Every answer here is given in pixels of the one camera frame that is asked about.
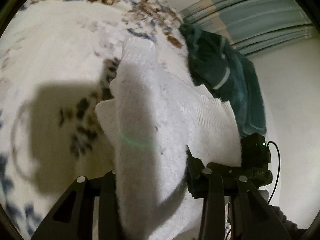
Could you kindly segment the dark green blanket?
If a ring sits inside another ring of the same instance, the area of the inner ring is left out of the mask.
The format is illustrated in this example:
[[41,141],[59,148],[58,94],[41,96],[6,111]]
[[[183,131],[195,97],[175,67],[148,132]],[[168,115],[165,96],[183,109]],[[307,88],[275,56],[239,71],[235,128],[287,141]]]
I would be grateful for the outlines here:
[[188,48],[188,67],[196,86],[231,104],[239,134],[267,132],[264,101],[254,64],[232,48],[226,37],[184,23],[179,28]]

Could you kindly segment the white knitted garment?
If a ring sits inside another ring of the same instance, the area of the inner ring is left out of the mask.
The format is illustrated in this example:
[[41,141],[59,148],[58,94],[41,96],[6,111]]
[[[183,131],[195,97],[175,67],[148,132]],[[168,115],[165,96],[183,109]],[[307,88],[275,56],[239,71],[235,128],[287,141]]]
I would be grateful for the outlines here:
[[187,190],[187,154],[204,164],[241,165],[229,102],[187,83],[157,60],[153,42],[124,41],[112,100],[95,111],[115,149],[116,194],[127,239],[192,239],[202,203]]

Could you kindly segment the floral bed sheet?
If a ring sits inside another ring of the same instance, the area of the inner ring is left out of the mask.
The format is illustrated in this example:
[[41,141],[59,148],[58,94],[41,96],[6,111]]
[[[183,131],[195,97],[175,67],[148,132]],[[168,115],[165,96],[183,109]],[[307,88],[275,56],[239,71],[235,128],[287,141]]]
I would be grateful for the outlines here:
[[73,180],[113,167],[95,114],[111,99],[123,41],[184,66],[182,16],[165,0],[27,0],[1,37],[1,206],[30,239]]

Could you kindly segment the green striped right curtain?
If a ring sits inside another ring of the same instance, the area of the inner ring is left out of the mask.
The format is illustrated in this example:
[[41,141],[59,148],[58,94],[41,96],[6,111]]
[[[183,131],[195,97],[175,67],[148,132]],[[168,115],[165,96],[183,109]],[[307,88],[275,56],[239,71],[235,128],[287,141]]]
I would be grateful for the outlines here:
[[295,0],[200,0],[181,13],[193,26],[226,37],[244,55],[318,36]]

